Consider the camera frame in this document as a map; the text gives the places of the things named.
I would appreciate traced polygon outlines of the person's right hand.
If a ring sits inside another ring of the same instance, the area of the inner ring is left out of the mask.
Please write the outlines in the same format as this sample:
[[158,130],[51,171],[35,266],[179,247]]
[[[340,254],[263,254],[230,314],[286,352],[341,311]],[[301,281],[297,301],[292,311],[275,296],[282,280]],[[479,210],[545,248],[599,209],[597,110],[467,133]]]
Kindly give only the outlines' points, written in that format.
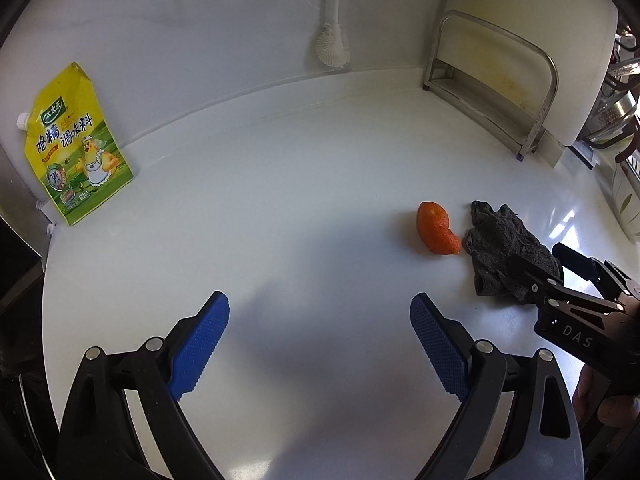
[[608,388],[600,375],[585,364],[580,371],[578,384],[573,394],[573,408],[577,421],[581,424],[597,414],[605,427],[629,428],[639,417],[638,396],[604,396]]

